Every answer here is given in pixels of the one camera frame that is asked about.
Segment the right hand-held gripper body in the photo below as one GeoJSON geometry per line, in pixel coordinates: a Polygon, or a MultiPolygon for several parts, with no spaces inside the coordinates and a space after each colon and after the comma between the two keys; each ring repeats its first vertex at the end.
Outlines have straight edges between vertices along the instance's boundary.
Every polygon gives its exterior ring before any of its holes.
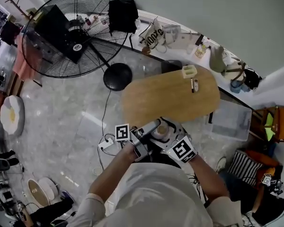
{"type": "Polygon", "coordinates": [[[180,134],[177,136],[163,136],[154,137],[156,139],[170,139],[170,146],[160,147],[170,158],[181,161],[183,163],[193,159],[198,153],[191,143],[191,137],[180,124],[180,134]]]}

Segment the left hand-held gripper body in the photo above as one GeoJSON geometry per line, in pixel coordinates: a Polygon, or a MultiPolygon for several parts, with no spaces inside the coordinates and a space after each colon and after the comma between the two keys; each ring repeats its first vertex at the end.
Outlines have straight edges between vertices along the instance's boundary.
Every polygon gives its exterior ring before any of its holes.
{"type": "Polygon", "coordinates": [[[140,128],[132,127],[129,124],[120,124],[115,126],[115,140],[127,141],[134,146],[134,152],[137,156],[135,162],[138,162],[152,153],[152,150],[147,146],[149,135],[144,135],[143,126],[140,128]]]}

